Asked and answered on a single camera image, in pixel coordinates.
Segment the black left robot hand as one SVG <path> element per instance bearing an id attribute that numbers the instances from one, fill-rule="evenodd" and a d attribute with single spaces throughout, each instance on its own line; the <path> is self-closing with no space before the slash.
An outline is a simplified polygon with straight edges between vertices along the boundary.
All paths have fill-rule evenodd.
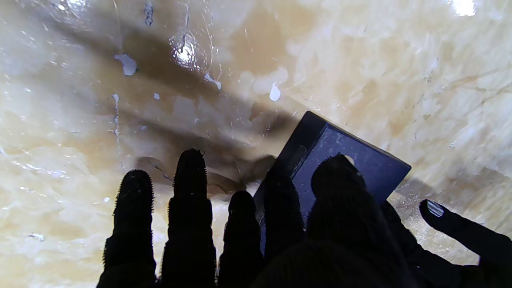
<path id="1" fill-rule="evenodd" d="M 512 242 L 509 237 L 425 199 L 420 202 L 419 211 L 426 223 L 479 255 L 477 265 L 452 264 L 424 249 L 389 202 L 382 204 L 381 208 L 420 288 L 512 286 Z"/>

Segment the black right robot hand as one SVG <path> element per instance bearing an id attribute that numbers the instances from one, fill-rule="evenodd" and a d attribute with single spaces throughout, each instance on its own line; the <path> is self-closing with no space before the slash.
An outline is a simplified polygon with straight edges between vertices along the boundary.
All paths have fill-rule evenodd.
<path id="1" fill-rule="evenodd" d="M 307 224 L 293 183 L 281 168 L 269 171 L 266 245 L 254 198 L 232 195 L 219 258 L 212 237 L 212 203 L 206 164 L 196 149 L 184 151 L 168 206 L 168 241 L 161 276 L 152 246 L 154 192 L 148 173 L 123 177 L 114 227 L 104 247 L 99 288 L 407 288 L 415 285 L 404 254 L 364 179 L 345 155 L 314 171 L 315 195 Z"/>

